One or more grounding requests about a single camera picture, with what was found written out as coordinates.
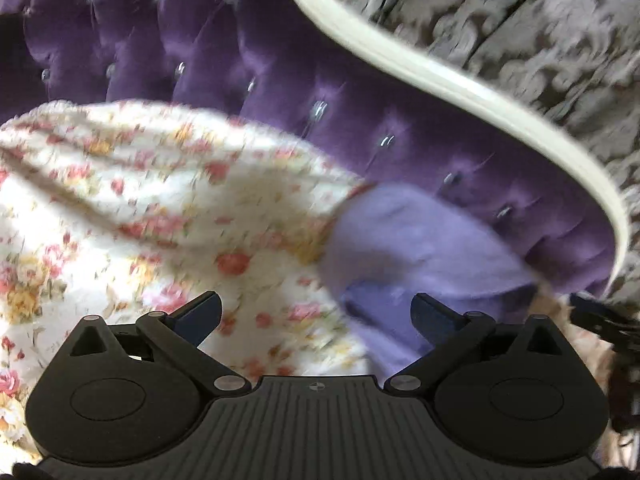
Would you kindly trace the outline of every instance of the circular pad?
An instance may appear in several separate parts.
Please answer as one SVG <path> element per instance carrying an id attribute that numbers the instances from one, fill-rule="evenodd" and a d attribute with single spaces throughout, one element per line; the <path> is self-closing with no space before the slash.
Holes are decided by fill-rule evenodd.
<path id="1" fill-rule="evenodd" d="M 581 362 L 536 352 L 460 368 L 440 383 L 434 406 L 469 451 L 525 466 L 588 452 L 609 418 L 607 399 Z"/>
<path id="2" fill-rule="evenodd" d="M 507 379 L 489 391 L 491 405 L 512 418 L 542 420 L 554 416 L 564 404 L 560 391 L 537 379 Z"/>
<path id="3" fill-rule="evenodd" d="M 74 411 L 89 420 L 117 420 L 139 410 L 145 391 L 126 379 L 98 379 L 80 386 L 71 396 Z"/>
<path id="4" fill-rule="evenodd" d="M 28 427 L 44 455 L 64 462 L 141 460 L 178 442 L 200 412 L 188 377 L 126 355 L 71 357 L 40 382 L 27 405 Z"/>

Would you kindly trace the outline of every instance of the ribbed black surface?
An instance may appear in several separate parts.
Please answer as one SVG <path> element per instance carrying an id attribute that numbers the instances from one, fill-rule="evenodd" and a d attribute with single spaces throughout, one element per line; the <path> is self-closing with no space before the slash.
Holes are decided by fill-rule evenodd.
<path id="1" fill-rule="evenodd" d="M 170 424 L 170 406 L 164 416 Z M 61 480 L 582 480 L 597 472 L 586 458 L 531 469 L 478 458 L 447 440 L 419 400 L 388 396 L 368 377 L 265 378 L 247 396 L 214 402 L 193 434 L 155 458 L 41 467 Z"/>

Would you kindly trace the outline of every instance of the gray patterned fabric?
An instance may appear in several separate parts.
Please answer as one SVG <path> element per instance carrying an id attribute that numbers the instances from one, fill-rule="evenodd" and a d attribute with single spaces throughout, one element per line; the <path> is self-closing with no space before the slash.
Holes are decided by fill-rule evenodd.
<path id="1" fill-rule="evenodd" d="M 611 295 L 640 306 L 640 0 L 346 1 L 563 126 L 606 166 L 633 232 Z"/>

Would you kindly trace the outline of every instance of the white floral blanket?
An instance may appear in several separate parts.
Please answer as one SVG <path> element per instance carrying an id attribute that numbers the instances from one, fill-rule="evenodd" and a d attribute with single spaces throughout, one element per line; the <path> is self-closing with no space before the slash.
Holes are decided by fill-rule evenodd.
<path id="1" fill-rule="evenodd" d="M 165 104 L 44 105 L 0 129 L 0 472 L 39 456 L 29 392 L 76 322 L 133 322 L 206 290 L 201 348 L 250 380 L 359 374 L 313 264 L 360 185 L 306 142 Z"/>

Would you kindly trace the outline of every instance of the purple velvet upholstery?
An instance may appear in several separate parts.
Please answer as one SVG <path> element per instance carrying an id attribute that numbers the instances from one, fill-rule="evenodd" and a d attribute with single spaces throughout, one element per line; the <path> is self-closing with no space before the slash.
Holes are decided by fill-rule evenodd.
<path id="1" fill-rule="evenodd" d="M 353 57 L 293 0 L 0 0 L 0 13 L 15 14 L 0 19 L 0 123 L 57 99 L 218 108 L 304 135 L 371 180 L 438 193 L 493 225 L 559 290 L 598 292 L 609 277 L 612 227 L 580 185 Z M 313 121 L 316 102 L 326 108 Z"/>

